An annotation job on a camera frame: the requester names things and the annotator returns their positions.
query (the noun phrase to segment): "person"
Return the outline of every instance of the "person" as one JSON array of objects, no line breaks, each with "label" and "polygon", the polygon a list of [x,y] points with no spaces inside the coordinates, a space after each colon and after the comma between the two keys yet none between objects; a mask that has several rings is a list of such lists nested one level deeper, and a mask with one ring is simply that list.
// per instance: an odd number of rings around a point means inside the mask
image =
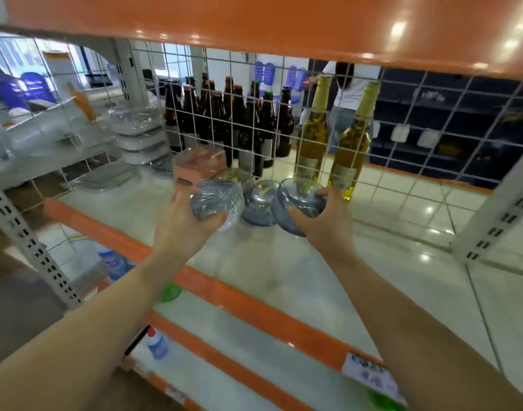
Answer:
[{"label": "person", "polygon": [[[192,190],[176,194],[158,222],[152,253],[107,290],[0,363],[0,410],[81,410],[110,377],[148,311],[227,213],[198,221]],[[322,188],[325,210],[290,215],[343,286],[412,409],[523,410],[523,395],[442,323],[356,253],[347,202]]]},{"label": "person", "polygon": [[[377,79],[381,66],[361,65],[347,62],[330,61],[326,64],[322,73],[336,75],[338,83],[338,94],[334,99],[334,106],[328,116],[330,138],[328,139],[328,154],[335,155],[336,146],[343,132],[351,126],[354,114],[361,102],[364,90],[369,80]],[[318,82],[318,75],[311,76],[309,82]],[[373,124],[370,124],[370,135],[373,132]]]}]

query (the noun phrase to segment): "person in white shirt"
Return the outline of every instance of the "person in white shirt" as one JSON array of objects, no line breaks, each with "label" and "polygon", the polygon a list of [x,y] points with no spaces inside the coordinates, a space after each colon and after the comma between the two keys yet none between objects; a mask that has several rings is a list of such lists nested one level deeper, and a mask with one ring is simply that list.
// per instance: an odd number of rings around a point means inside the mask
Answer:
[{"label": "person in white shirt", "polygon": [[[364,95],[364,89],[369,80],[379,77],[381,66],[356,65],[347,62],[330,61],[322,70],[323,73],[335,75],[338,82],[338,95],[335,97],[334,106],[328,117],[330,139],[328,139],[328,153],[335,154],[336,146],[343,132],[351,126],[354,114]],[[318,75],[310,78],[311,83],[318,81]]]}]

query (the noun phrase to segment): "long dark hair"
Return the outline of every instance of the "long dark hair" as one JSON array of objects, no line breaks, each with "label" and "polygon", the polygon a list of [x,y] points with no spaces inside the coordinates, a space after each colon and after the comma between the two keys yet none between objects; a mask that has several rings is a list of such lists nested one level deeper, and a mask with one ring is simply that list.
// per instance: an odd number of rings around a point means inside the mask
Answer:
[{"label": "long dark hair", "polygon": [[354,63],[337,62],[335,64],[336,81],[341,89],[349,89],[354,75]]}]

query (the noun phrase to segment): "jeans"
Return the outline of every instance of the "jeans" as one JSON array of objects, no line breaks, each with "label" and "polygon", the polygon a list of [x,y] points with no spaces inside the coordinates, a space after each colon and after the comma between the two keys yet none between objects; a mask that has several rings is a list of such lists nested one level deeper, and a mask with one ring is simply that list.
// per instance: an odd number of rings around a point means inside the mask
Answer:
[{"label": "jeans", "polygon": [[[354,115],[356,110],[349,110],[347,108],[333,107],[330,111],[330,116],[328,117],[328,125],[330,130],[330,139],[328,140],[328,154],[333,154],[335,156],[336,146],[339,144],[339,140],[343,135],[343,132],[351,126],[354,121]],[[368,133],[371,135],[374,130],[373,121],[370,122],[368,127]],[[366,156],[364,159],[365,163],[370,161],[370,156]]]}]

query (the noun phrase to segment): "yellow glass bottle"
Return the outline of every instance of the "yellow glass bottle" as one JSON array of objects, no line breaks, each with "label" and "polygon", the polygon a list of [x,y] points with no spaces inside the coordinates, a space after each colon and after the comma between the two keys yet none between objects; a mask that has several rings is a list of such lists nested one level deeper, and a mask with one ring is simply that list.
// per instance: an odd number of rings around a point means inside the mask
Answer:
[{"label": "yellow glass bottle", "polygon": [[314,93],[309,120],[305,123],[298,139],[298,153],[295,160],[294,177],[318,182],[322,159],[328,143],[326,126],[326,107],[330,92],[331,77],[320,75]]},{"label": "yellow glass bottle", "polygon": [[375,101],[381,83],[367,83],[361,103],[358,105],[354,121],[343,133],[335,152],[334,163],[328,179],[328,186],[338,186],[343,190],[344,199],[350,200],[362,170],[362,163],[370,148],[370,135],[367,126],[374,116]]}]

